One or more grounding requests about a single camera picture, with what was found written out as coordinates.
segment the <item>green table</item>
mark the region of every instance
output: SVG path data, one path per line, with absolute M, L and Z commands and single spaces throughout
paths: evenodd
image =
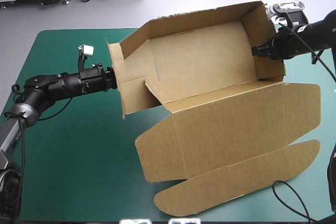
M 77 71 L 77 46 L 93 45 L 95 53 L 87 66 L 101 62 L 110 66 L 107 43 L 118 42 L 134 29 L 47 30 L 41 32 L 17 79 L 38 74 Z M 318 83 L 322 87 L 322 123 L 298 141 L 318 138 L 322 148 L 315 162 L 290 183 L 303 197 L 313 218 L 332 214 L 326 170 L 335 139 L 336 85 L 320 64 L 312 66 L 310 56 L 286 61 L 288 82 Z M 331 53 L 323 59 L 332 65 Z M 4 109 L 13 103 L 12 96 Z M 58 111 L 59 101 L 43 116 Z M 122 218 L 168 220 L 153 203 L 154 195 L 174 182 L 145 180 L 134 145 L 138 135 L 167 117 L 162 106 L 122 119 L 116 90 L 75 98 L 63 113 L 38 122 L 26 131 L 26 173 L 22 220 L 117 221 Z M 0 124 L 5 122 L 3 115 Z M 20 162 L 20 148 L 15 153 Z M 279 193 L 302 210 L 295 196 L 283 187 Z M 207 221 L 299 221 L 301 217 L 283 207 L 265 188 L 231 200 L 199 215 Z

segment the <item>black cable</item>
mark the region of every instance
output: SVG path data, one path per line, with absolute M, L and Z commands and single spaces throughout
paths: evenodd
M 324 66 L 324 68 L 327 70 L 327 72 L 331 75 L 331 77 L 334 79 L 334 81 L 336 82 L 336 76 L 333 74 L 333 72 L 330 70 L 330 68 L 324 63 L 324 61 L 320 58 L 319 55 L 317 55 L 308 45 L 307 43 L 305 43 L 305 41 L 303 41 L 303 39 L 300 38 L 299 35 L 297 35 L 296 33 L 294 33 L 289 27 L 285 26 L 284 24 L 282 23 L 279 23 L 282 27 L 284 27 L 285 29 L 289 30 L 291 32 L 291 34 L 293 34 L 314 56 L 315 58 L 321 62 L 321 64 Z M 335 147 L 332 151 L 332 154 L 330 156 L 330 160 L 329 160 L 329 165 L 328 165 L 328 169 L 329 169 L 329 173 L 330 173 L 330 176 L 332 176 L 332 160 L 335 156 L 335 153 L 336 153 L 336 144 L 335 144 Z M 331 192 L 332 192 L 332 195 L 334 196 L 334 200 L 336 201 L 336 193 L 335 193 L 335 189 L 334 189 L 334 185 L 333 183 L 331 182 L 330 183 L 330 187 L 331 187 Z
M 314 52 L 313 49 L 311 49 L 307 43 L 305 43 L 305 41 L 303 39 L 300 38 L 299 35 L 297 35 L 296 33 L 294 33 L 289 27 L 285 26 L 282 23 L 279 23 L 282 27 L 284 27 L 285 29 L 289 30 L 291 32 L 291 34 L 293 34 L 315 57 L 316 59 L 321 62 L 321 64 L 324 66 L 324 68 L 326 69 L 326 71 L 328 71 L 328 73 L 331 75 L 331 77 L 334 79 L 334 81 L 336 82 L 336 76 L 333 74 L 333 72 L 330 70 L 330 68 L 324 63 L 324 61 Z
M 294 208 L 290 207 L 288 204 L 286 204 L 286 203 L 285 203 L 285 202 L 278 196 L 277 192 L 275 191 L 275 185 L 276 185 L 277 183 L 285 184 L 286 186 L 288 186 L 288 187 L 295 193 L 295 195 L 296 195 L 296 196 L 298 197 L 298 199 L 300 200 L 300 202 L 301 202 L 303 208 L 305 209 L 306 215 L 304 215 L 303 213 L 301 213 L 301 212 L 295 210 Z M 311 224 L 312 221 L 315 222 L 315 223 L 319 223 L 319 221 L 317 221 L 317 220 L 315 220 L 315 219 L 313 219 L 313 218 L 311 218 L 311 217 L 309 216 L 308 210 L 307 210 L 306 205 L 304 204 L 302 198 L 301 198 L 300 195 L 295 191 L 295 189 L 294 189 L 293 187 L 291 187 L 287 182 L 282 181 L 282 180 L 277 180 L 277 181 L 275 181 L 275 182 L 273 183 L 273 185 L 272 185 L 272 190 L 273 190 L 273 193 L 274 193 L 275 197 L 278 199 L 278 201 L 280 201 L 280 203 L 283 204 L 285 207 L 287 207 L 289 210 L 291 210 L 291 211 L 293 211 L 294 213 L 296 213 L 296 214 L 298 214 L 298 215 L 300 215 L 300 216 L 302 216 L 302 217 L 308 219 L 308 223 L 309 223 L 309 224 Z
M 70 100 L 64 105 L 64 107 L 60 111 L 58 111 L 57 113 L 55 113 L 51 116 L 48 116 L 47 118 L 41 118 L 38 121 L 48 120 L 50 118 L 53 118 L 54 116 L 57 116 L 59 113 L 61 113 L 63 110 L 65 110 L 65 108 L 69 105 L 69 103 L 72 101 L 72 99 L 73 99 L 73 97 L 71 97 Z

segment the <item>box lid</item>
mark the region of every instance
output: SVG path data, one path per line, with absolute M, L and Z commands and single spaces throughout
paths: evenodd
M 274 151 L 320 124 L 318 85 L 258 81 L 227 90 L 226 97 L 174 113 L 138 137 L 148 181 L 189 179 Z

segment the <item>cardboard flap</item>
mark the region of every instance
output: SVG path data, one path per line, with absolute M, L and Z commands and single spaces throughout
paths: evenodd
M 321 89 L 317 84 L 285 83 L 286 138 L 292 143 L 321 122 Z
M 143 170 L 150 171 L 145 173 L 148 181 L 186 178 L 174 120 L 171 116 L 140 135 L 135 145 L 141 156 Z
M 317 85 L 257 81 L 225 91 L 227 97 L 174 113 L 138 137 L 149 181 L 192 178 L 285 147 L 319 124 Z M 177 146 L 169 149 L 172 141 Z
M 311 140 L 224 166 L 159 192 L 156 206 L 173 216 L 187 216 L 231 199 L 289 180 L 314 161 L 320 148 Z

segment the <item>box side panel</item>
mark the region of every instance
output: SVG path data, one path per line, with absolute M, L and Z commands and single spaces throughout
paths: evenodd
M 240 19 L 260 5 L 263 3 L 256 1 L 154 19 L 150 21 L 150 36 L 154 38 L 231 22 Z
M 120 42 L 124 59 L 150 38 L 150 21 Z
M 255 47 L 264 43 L 275 35 L 275 27 L 272 21 L 268 20 L 265 7 L 259 6 L 252 12 L 242 17 L 250 46 Z M 265 57 L 255 56 L 255 65 L 259 79 L 284 76 L 285 66 L 283 60 L 271 60 Z
M 320 142 L 312 140 L 224 166 L 159 192 L 154 202 L 169 215 L 196 214 L 295 177 L 309 167 L 319 148 Z
M 260 89 L 269 85 L 276 84 L 279 81 L 254 81 L 246 84 L 235 85 L 232 87 L 219 89 L 213 92 L 196 95 L 194 97 L 189 97 L 183 100 L 178 100 L 174 102 L 167 103 L 166 108 L 172 113 L 182 111 L 185 108 L 193 108 L 199 105 L 215 102 L 227 97 L 231 97 L 237 94 L 245 93 L 251 90 Z
M 135 145 L 148 181 L 187 178 L 172 116 L 140 135 Z
M 321 90 L 316 84 L 285 83 L 286 138 L 288 144 L 319 126 Z
M 282 84 L 173 114 L 188 178 L 287 144 Z

